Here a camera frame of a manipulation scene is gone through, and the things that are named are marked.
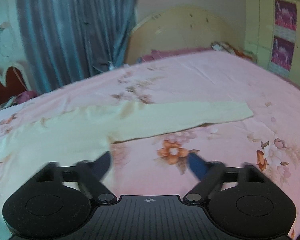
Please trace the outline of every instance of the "wooden headboard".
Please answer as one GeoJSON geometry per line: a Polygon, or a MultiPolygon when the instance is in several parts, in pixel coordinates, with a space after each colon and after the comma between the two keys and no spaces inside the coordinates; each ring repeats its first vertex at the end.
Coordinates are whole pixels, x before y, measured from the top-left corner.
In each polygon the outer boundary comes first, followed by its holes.
{"type": "Polygon", "coordinates": [[[135,64],[152,49],[208,48],[215,41],[239,44],[223,18],[194,5],[180,5],[147,17],[132,30],[125,62],[135,64]]]}
{"type": "Polygon", "coordinates": [[[0,104],[7,102],[10,97],[28,90],[26,88],[29,87],[27,79],[24,78],[23,69],[19,66],[8,67],[0,74],[0,104]]]}

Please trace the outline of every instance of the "pink bedsheet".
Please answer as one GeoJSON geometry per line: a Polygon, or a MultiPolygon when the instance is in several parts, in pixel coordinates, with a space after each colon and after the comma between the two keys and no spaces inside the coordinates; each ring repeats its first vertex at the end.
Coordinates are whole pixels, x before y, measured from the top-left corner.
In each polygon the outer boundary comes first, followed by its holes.
{"type": "Polygon", "coordinates": [[[115,104],[118,100],[244,100],[254,117],[113,145],[116,186],[110,190],[117,196],[182,197],[197,179],[183,158],[172,162],[158,154],[196,150],[206,160],[222,161],[228,166],[254,163],[295,203],[297,217],[290,236],[295,239],[300,234],[300,91],[228,53],[207,51],[169,57],[104,73],[41,95],[0,111],[0,140],[24,123],[77,106],[115,104]]]}

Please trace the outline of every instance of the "orange flower print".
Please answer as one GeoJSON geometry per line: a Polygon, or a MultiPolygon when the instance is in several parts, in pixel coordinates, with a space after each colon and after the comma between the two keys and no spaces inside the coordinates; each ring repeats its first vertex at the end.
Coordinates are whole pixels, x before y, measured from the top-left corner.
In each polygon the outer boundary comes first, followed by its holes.
{"type": "Polygon", "coordinates": [[[267,167],[267,159],[263,158],[264,153],[262,151],[257,151],[257,165],[261,171],[264,171],[267,167]]]}
{"type": "Polygon", "coordinates": [[[182,148],[180,143],[170,142],[168,140],[164,140],[162,146],[163,148],[157,150],[159,159],[156,159],[156,161],[164,162],[169,165],[177,165],[183,175],[186,171],[186,157],[190,151],[182,148]]]}
{"type": "Polygon", "coordinates": [[[9,124],[9,123],[11,123],[11,121],[12,120],[14,120],[14,119],[16,119],[17,118],[17,116],[16,116],[17,114],[13,114],[12,116],[10,116],[10,118],[8,118],[8,119],[3,119],[3,120],[1,120],[0,121],[0,125],[4,125],[4,124],[9,124]]]}
{"type": "Polygon", "coordinates": [[[291,232],[291,239],[294,239],[294,235],[295,235],[295,233],[294,233],[294,227],[293,227],[293,230],[291,232]]]}

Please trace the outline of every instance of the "poster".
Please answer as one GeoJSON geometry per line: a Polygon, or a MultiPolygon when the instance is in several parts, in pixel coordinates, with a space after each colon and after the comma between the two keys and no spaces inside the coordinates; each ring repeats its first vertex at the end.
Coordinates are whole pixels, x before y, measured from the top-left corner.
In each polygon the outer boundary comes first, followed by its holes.
{"type": "Polygon", "coordinates": [[[295,42],[296,30],[297,5],[283,0],[275,0],[274,35],[295,42]]]}
{"type": "Polygon", "coordinates": [[[297,30],[297,5],[275,0],[275,25],[269,70],[288,77],[291,69],[297,30]]]}
{"type": "Polygon", "coordinates": [[[291,69],[293,51],[293,42],[274,36],[270,71],[283,77],[288,77],[291,69]]]}

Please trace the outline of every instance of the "blue curtain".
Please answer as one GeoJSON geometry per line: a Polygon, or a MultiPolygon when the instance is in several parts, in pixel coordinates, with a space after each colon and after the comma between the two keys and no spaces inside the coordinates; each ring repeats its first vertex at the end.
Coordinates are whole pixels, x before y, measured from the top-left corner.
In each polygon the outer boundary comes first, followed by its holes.
{"type": "Polygon", "coordinates": [[[16,0],[39,93],[123,64],[136,0],[16,0]]]}

